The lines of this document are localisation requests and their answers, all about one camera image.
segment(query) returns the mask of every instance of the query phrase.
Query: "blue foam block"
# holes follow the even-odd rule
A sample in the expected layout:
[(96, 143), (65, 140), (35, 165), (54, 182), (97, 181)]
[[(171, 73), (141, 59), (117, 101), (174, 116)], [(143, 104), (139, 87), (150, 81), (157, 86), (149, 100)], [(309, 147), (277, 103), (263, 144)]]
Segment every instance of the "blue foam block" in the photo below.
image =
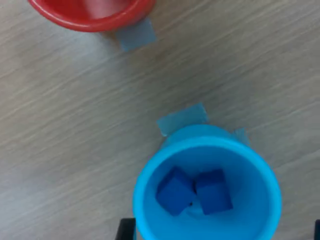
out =
[(195, 189), (205, 215), (233, 208), (225, 175), (221, 169), (201, 173), (195, 180)]
[(180, 168), (174, 167), (157, 188), (158, 203), (171, 215), (179, 215), (196, 198), (193, 180)]

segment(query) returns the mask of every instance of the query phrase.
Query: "tape piece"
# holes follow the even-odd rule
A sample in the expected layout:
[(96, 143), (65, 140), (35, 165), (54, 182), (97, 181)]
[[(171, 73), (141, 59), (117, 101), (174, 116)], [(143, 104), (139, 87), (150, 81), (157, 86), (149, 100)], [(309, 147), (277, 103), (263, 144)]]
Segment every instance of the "tape piece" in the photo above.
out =
[(125, 52), (140, 48), (157, 40), (151, 20), (148, 17), (135, 25), (118, 30), (115, 36)]
[(186, 126), (208, 122), (208, 115), (202, 103), (171, 113), (156, 121), (164, 137)]
[(235, 130), (232, 134), (240, 143), (250, 147), (250, 140), (248, 138), (247, 131), (245, 128), (239, 128)]

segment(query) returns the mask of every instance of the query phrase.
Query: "cup rim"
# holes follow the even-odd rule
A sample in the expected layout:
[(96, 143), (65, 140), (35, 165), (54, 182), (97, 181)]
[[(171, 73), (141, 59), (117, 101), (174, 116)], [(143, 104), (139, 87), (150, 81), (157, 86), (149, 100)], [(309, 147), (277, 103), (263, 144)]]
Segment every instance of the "cup rim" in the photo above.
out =
[(197, 136), (175, 142), (159, 150), (145, 165), (137, 178), (133, 193), (133, 214), (136, 218), (136, 225), (143, 239), (160, 240), (150, 229), (147, 221), (143, 202), (148, 180), (156, 168), (172, 155), (183, 150), (195, 147), (221, 147), (243, 156), (248, 159), (261, 173), (262, 179), (270, 194), (270, 214), (267, 217), (264, 228), (258, 234), (256, 240), (270, 240), (275, 233), (282, 211), (281, 190), (274, 172), (268, 164), (251, 148), (233, 140), (218, 136)]
[(122, 11), (99, 19), (76, 19), (56, 12), (48, 4), (39, 0), (28, 0), (29, 3), (48, 20), (79, 32), (113, 31), (134, 24), (145, 17), (153, 8), (156, 0), (134, 0)]

